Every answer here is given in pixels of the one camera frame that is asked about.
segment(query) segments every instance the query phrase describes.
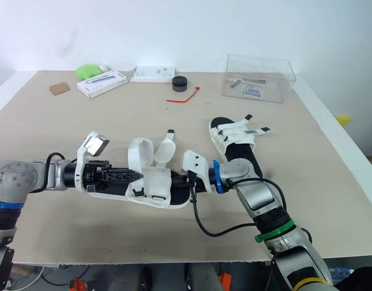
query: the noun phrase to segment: white wall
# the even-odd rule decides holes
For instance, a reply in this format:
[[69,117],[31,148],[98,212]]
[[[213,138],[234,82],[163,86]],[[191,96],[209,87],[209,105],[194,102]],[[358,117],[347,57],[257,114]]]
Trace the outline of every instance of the white wall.
[[0,0],[0,63],[225,69],[228,53],[288,59],[372,155],[371,0]]

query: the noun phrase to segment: green ring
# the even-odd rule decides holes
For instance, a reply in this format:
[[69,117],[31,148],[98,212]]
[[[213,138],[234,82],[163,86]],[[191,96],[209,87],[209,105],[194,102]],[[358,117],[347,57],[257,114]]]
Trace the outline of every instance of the green ring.
[[292,219],[290,219],[287,223],[283,224],[282,226],[270,232],[264,233],[263,235],[256,235],[254,239],[256,240],[257,243],[261,243],[262,241],[265,241],[266,239],[270,239],[276,235],[280,235],[281,233],[286,232],[288,229],[290,229],[294,225],[295,225],[295,222]]

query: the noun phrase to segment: wooden tabletop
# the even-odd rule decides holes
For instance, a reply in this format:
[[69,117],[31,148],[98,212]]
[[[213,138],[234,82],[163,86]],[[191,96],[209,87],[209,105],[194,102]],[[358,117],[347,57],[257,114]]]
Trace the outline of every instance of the wooden tabletop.
[[[251,128],[271,131],[256,137],[255,156],[268,179],[285,193],[288,212],[313,235],[324,258],[372,255],[372,205],[295,92],[282,104],[220,94],[223,74],[184,73],[189,89],[170,84],[129,83],[95,99],[77,88],[74,72],[38,72],[0,111],[0,160],[33,161],[58,151],[73,159],[91,130],[110,139],[101,159],[127,166],[127,149],[136,137],[157,147],[175,129],[181,169],[192,149],[210,162],[219,154],[210,140],[211,118],[254,116]],[[54,96],[49,87],[67,82],[70,91]],[[176,104],[166,99],[186,99]],[[250,222],[234,192],[199,195],[199,213],[211,232]],[[30,194],[10,247],[17,263],[159,263],[259,261],[270,259],[257,230],[247,227],[219,238],[198,228],[191,205],[155,209],[130,202],[97,199],[70,189]]]

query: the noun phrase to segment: yellow object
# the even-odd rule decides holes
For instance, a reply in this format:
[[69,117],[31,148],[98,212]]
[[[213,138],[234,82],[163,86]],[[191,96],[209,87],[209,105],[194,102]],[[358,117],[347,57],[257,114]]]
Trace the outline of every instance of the yellow object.
[[323,279],[320,279],[320,278],[316,278],[316,277],[310,277],[310,278],[305,278],[305,279],[303,279],[302,281],[299,281],[299,282],[295,285],[293,291],[298,291],[299,288],[303,287],[303,286],[306,285],[307,283],[315,283],[315,282],[317,282],[317,283],[325,283],[325,284],[329,284],[329,283],[327,283],[326,280],[323,280]]
[[350,116],[334,116],[334,117],[337,119],[337,121],[342,127],[347,125],[351,121]]

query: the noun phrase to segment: orange object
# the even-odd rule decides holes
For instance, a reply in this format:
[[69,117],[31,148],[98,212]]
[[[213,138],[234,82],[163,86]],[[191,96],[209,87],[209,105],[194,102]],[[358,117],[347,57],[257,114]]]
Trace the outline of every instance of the orange object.
[[186,100],[171,100],[171,99],[167,99],[166,101],[167,102],[174,102],[174,103],[186,103],[187,101],[189,101],[195,94],[197,94],[198,90],[199,90],[199,87],[195,87],[196,90],[193,94],[191,94],[191,96],[189,98],[187,98]]
[[69,281],[69,291],[87,291],[88,285],[84,281],[81,281],[79,278]]
[[232,276],[228,273],[223,273],[221,276],[218,276],[218,279],[221,282],[223,290],[230,291],[230,283],[232,281]]

